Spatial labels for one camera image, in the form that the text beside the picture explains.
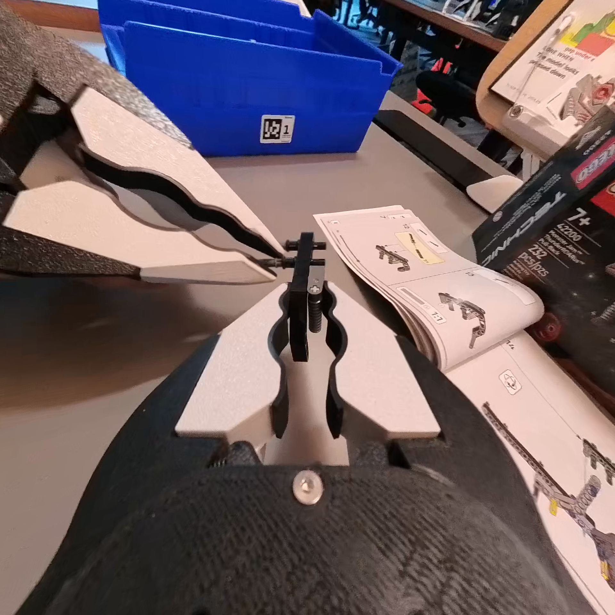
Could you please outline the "open instruction booklet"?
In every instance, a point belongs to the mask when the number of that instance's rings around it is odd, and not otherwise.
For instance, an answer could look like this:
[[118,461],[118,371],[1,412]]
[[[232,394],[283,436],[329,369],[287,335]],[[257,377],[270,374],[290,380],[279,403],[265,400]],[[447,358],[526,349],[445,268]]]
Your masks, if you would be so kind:
[[478,407],[582,595],[614,614],[614,425],[525,332],[544,315],[536,293],[455,253],[400,205],[314,219]]

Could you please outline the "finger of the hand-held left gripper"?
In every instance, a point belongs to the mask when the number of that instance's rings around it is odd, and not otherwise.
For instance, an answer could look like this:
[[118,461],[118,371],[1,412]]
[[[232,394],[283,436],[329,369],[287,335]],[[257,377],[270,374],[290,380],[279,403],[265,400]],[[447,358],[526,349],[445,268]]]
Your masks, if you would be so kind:
[[131,191],[162,196],[198,228],[212,224],[270,257],[283,247],[265,224],[195,150],[84,88],[71,105],[86,168]]
[[144,224],[104,191],[78,181],[20,192],[4,221],[9,229],[136,266],[146,282],[251,285],[277,277],[238,251]]

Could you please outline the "white rounded foot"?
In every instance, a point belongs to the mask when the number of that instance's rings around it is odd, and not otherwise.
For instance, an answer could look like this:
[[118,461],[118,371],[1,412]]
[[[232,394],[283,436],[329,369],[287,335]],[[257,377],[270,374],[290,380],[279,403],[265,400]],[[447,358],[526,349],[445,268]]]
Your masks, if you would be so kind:
[[499,175],[470,184],[465,192],[470,200],[489,214],[495,213],[521,186],[515,175]]

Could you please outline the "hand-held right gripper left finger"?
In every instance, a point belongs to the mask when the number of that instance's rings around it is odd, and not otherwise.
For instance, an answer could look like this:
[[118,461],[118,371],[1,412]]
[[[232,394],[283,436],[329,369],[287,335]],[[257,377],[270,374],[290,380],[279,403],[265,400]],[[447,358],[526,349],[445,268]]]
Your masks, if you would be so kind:
[[216,337],[175,425],[180,437],[246,442],[260,461],[288,425],[288,284],[267,294]]

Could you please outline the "printed sheet on board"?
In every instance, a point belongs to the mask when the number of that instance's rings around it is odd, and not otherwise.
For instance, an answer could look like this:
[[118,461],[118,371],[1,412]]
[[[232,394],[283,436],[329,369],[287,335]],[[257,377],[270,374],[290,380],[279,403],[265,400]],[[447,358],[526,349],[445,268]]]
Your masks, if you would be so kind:
[[481,78],[481,119],[546,160],[614,109],[614,1],[544,1]]

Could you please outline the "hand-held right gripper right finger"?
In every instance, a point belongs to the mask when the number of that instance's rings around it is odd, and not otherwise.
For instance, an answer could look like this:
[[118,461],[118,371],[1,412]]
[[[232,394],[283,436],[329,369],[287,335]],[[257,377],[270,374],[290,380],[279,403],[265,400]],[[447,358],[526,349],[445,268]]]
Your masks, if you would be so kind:
[[413,345],[334,283],[326,284],[327,464],[349,464],[361,445],[440,437],[440,424],[404,350]]

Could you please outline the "grey desk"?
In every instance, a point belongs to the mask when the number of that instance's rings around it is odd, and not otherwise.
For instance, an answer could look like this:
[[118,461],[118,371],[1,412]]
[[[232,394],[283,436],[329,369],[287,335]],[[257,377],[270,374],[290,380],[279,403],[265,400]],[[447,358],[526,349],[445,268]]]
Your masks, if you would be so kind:
[[[70,525],[17,614],[507,614],[545,604],[542,569],[530,554],[535,511],[519,470],[480,410],[416,346],[404,350],[440,424],[440,437],[361,445],[349,464],[327,464],[332,443],[326,394],[332,359],[312,344],[315,386],[288,384],[288,425],[259,460],[250,443],[180,437],[175,425],[216,337],[280,284],[288,273],[224,229],[183,221],[173,202],[131,191],[89,171],[76,131],[42,145],[21,178],[27,189],[78,181],[107,193],[135,219],[182,230],[216,250],[238,251],[276,274],[250,285],[152,283],[131,279],[9,277],[13,282],[121,281],[137,290],[120,302],[130,319],[111,357],[91,334],[55,328],[56,377],[107,388],[165,362],[166,338],[185,333],[195,309],[158,305],[190,285],[227,323],[132,411],[99,455]],[[248,166],[235,194],[285,247],[313,232],[313,213],[384,204],[388,188],[370,188],[341,163]]]

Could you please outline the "black toy beam assembly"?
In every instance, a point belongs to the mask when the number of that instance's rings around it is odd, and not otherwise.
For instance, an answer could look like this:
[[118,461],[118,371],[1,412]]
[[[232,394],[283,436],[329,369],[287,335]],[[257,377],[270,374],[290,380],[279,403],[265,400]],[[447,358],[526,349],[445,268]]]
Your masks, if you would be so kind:
[[322,327],[326,261],[314,253],[326,248],[326,242],[316,241],[313,232],[302,232],[298,240],[285,244],[291,255],[281,260],[281,267],[293,271],[287,296],[289,342],[295,362],[308,361],[308,332],[319,333]]

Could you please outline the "black toy set box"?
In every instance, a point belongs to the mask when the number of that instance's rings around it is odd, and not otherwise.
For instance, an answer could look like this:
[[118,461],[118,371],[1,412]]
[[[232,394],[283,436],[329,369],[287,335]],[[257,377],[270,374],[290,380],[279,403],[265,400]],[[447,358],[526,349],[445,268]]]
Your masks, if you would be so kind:
[[532,289],[527,331],[614,406],[614,109],[588,120],[473,233],[477,261]]

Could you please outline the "blue plastic bin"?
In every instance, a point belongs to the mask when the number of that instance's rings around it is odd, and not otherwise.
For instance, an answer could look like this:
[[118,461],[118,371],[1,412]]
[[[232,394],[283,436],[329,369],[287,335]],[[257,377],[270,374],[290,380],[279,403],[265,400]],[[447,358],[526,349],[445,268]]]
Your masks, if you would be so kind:
[[126,75],[129,22],[381,63],[394,76],[402,64],[362,41],[322,11],[304,15],[286,1],[99,1],[98,18],[110,64]]
[[381,63],[129,22],[127,78],[204,157],[352,153],[394,76]]

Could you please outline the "black office chair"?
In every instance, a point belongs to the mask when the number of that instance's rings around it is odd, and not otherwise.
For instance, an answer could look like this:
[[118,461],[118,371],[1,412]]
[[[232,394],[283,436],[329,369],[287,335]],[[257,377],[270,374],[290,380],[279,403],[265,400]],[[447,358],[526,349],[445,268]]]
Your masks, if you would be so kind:
[[444,71],[450,62],[442,59],[438,64],[441,64],[439,69],[434,65],[434,70],[424,70],[416,76],[422,97],[435,109],[434,120],[442,124],[450,119],[459,127],[465,126],[465,118],[481,122],[475,97],[484,69],[475,63],[461,67],[451,65]]

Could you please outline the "wooden table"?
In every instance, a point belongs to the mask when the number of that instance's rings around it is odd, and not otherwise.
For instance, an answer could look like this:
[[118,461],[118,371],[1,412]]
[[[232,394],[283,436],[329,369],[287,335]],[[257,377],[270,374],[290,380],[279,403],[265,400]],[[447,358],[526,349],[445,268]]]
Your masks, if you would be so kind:
[[418,23],[436,26],[492,51],[500,52],[508,40],[492,36],[488,31],[469,25],[441,11],[443,3],[435,1],[381,1],[378,9],[381,25],[406,39]]

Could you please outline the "black flat bar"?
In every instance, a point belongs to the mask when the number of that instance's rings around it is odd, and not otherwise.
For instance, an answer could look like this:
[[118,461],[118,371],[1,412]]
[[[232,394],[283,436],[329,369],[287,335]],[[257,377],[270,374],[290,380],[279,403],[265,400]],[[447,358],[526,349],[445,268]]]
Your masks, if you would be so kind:
[[429,118],[417,121],[400,110],[381,110],[373,124],[460,191],[499,176],[518,183],[519,177]]

